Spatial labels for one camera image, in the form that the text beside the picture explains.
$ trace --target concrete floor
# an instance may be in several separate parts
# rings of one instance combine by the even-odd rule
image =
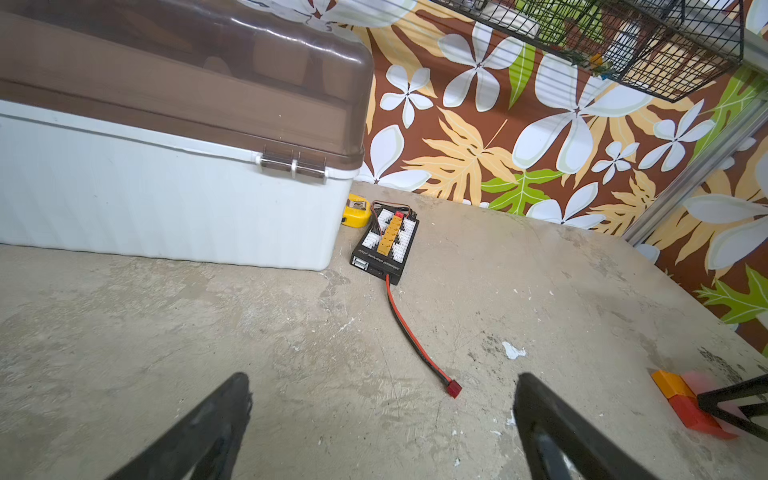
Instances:
[[[649,370],[726,384],[768,362],[626,243],[353,191],[419,212],[394,295],[458,399],[349,265],[360,230],[322,273],[0,246],[3,477],[104,478],[243,371],[236,478],[529,478],[506,424],[528,371],[660,478],[765,478],[768,444],[686,430]]]

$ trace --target parallel charging board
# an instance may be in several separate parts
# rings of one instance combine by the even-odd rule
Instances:
[[[389,275],[389,282],[397,285],[406,266],[419,221],[412,210],[406,216],[402,209],[387,205],[382,206],[378,217],[382,234],[376,232],[371,222],[366,235],[353,251],[350,263],[382,280]]]

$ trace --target red block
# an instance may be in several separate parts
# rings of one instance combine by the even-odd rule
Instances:
[[[458,394],[462,392],[462,386],[460,386],[455,380],[451,380],[445,389],[448,390],[448,394],[453,398],[456,398]]]
[[[699,410],[696,399],[685,395],[675,395],[669,399],[669,403],[674,409],[683,425],[691,430],[714,435],[719,439],[731,440],[737,435],[723,430],[712,415]]]

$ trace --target wire mesh basket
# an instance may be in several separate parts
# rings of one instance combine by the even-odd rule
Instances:
[[[669,101],[743,59],[743,0],[432,0],[507,35]]]

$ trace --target white storage box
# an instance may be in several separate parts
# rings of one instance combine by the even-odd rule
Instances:
[[[322,270],[357,170],[0,101],[0,243]]]
[[[0,242],[328,265],[362,43],[234,0],[11,2],[0,42]]]

